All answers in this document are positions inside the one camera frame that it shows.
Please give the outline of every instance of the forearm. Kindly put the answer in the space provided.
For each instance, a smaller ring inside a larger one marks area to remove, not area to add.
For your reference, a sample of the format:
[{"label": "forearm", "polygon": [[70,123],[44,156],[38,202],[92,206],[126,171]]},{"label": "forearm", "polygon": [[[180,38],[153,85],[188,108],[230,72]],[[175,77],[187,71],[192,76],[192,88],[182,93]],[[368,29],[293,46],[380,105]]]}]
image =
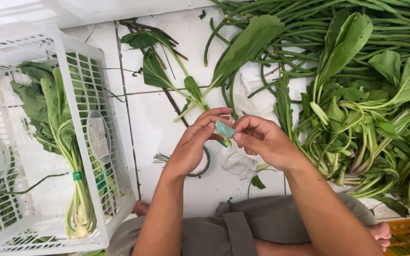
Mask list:
[{"label": "forearm", "polygon": [[311,243],[283,245],[255,239],[257,256],[318,256]]},{"label": "forearm", "polygon": [[179,256],[183,218],[184,176],[172,175],[167,164],[159,178],[133,256]]},{"label": "forearm", "polygon": [[305,164],[285,172],[293,198],[321,256],[381,256],[373,236],[339,200],[321,173]]}]

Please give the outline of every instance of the fingernail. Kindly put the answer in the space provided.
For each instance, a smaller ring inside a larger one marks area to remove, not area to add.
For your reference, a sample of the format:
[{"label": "fingernail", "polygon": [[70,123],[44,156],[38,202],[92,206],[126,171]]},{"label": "fingernail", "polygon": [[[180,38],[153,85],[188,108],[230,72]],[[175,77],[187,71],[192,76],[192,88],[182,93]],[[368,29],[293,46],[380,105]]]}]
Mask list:
[{"label": "fingernail", "polygon": [[234,140],[239,141],[242,138],[242,134],[241,133],[236,133],[234,134]]}]

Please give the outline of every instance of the person's right hand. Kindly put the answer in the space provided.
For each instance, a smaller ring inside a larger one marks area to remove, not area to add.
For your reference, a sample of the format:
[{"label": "person's right hand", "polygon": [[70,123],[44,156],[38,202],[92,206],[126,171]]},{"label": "person's right hand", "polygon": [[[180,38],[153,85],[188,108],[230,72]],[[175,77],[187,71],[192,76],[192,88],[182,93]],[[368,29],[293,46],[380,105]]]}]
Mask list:
[{"label": "person's right hand", "polygon": [[233,139],[239,148],[245,147],[247,154],[260,155],[267,164],[280,171],[311,164],[273,121],[248,115],[238,119],[234,129],[238,133]]}]

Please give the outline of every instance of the person's left hand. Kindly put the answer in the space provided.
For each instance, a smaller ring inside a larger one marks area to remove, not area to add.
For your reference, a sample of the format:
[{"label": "person's left hand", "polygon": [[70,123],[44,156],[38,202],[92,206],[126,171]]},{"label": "person's left hand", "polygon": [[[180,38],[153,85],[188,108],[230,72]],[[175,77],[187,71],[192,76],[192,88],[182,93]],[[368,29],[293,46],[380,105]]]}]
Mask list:
[{"label": "person's left hand", "polygon": [[183,137],[179,140],[174,153],[170,156],[164,170],[173,173],[175,176],[186,176],[192,172],[200,163],[203,157],[203,145],[209,139],[222,141],[222,138],[213,133],[215,122],[220,120],[224,124],[233,127],[229,121],[231,108],[213,108],[203,112],[196,122],[189,126]]}]

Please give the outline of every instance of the hand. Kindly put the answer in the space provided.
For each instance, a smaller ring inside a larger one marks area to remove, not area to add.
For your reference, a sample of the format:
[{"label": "hand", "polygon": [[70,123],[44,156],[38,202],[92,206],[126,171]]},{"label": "hand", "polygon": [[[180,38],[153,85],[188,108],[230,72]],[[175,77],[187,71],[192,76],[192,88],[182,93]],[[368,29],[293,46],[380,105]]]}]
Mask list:
[{"label": "hand", "polygon": [[280,171],[311,164],[273,121],[244,116],[235,122],[234,129],[238,133],[234,134],[233,139],[239,148],[245,147],[245,152],[250,155],[259,154],[267,164]]},{"label": "hand", "polygon": [[164,170],[174,172],[175,175],[180,176],[186,176],[192,172],[202,160],[204,154],[202,148],[205,142],[209,139],[222,141],[218,134],[213,133],[215,130],[214,123],[220,120],[224,124],[233,127],[228,116],[221,116],[231,113],[231,108],[213,108],[203,112],[196,122],[186,129]]}]

